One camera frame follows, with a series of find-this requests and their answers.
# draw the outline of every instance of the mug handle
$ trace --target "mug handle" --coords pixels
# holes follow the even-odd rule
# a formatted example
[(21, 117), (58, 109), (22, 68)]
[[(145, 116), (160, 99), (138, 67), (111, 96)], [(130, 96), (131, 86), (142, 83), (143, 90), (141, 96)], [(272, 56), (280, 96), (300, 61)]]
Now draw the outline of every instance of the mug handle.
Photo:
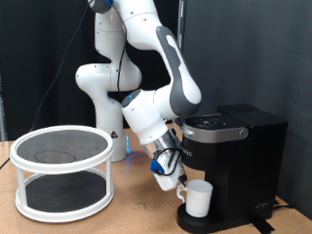
[(182, 190), (185, 190), (187, 192), (187, 187), (184, 187), (183, 184), (179, 185), (176, 189), (176, 196), (185, 203), (185, 198), (180, 194)]

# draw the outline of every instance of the white mug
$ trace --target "white mug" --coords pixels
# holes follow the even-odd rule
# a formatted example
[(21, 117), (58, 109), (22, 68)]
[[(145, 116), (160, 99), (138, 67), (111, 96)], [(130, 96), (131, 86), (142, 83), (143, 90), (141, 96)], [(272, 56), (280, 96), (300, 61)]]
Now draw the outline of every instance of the white mug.
[(193, 179), (184, 187), (180, 185), (176, 190), (176, 196), (185, 202), (185, 198), (180, 194), (182, 190), (187, 192), (186, 211), (196, 217), (204, 217), (208, 214), (213, 193), (213, 186), (201, 179)]

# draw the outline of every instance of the wire mesh organizer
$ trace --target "wire mesh organizer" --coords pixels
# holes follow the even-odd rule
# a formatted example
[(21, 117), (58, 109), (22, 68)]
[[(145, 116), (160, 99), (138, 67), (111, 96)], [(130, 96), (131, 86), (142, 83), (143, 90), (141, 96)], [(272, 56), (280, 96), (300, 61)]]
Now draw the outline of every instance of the wire mesh organizer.
[[(114, 196), (112, 152), (110, 135), (90, 127), (57, 126), (20, 137), (10, 154), (19, 212), (37, 221), (68, 222), (101, 211)], [(94, 168), (103, 162), (105, 172)], [(23, 171), (35, 174), (24, 179)]]

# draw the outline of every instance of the coffee maker drip tray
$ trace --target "coffee maker drip tray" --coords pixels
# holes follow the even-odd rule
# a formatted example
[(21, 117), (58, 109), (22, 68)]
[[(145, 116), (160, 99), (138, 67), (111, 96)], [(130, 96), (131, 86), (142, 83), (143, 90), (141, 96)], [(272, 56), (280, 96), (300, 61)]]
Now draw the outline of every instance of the coffee maker drip tray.
[(212, 233), (223, 228), (223, 221), (212, 213), (204, 217), (195, 217), (187, 213), (183, 203), (177, 209), (177, 224), (192, 233)]

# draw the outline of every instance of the coffee maker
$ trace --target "coffee maker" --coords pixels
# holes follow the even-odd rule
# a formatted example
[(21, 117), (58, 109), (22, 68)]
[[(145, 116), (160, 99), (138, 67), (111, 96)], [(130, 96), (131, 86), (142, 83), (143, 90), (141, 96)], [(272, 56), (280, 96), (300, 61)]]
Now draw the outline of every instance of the coffee maker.
[(263, 226), (275, 204), (287, 121), (244, 104), (217, 112), (187, 118), (181, 127), (182, 163), (204, 171), (214, 187), (207, 216), (191, 216), (185, 204), (178, 208), (177, 223), (190, 233)]

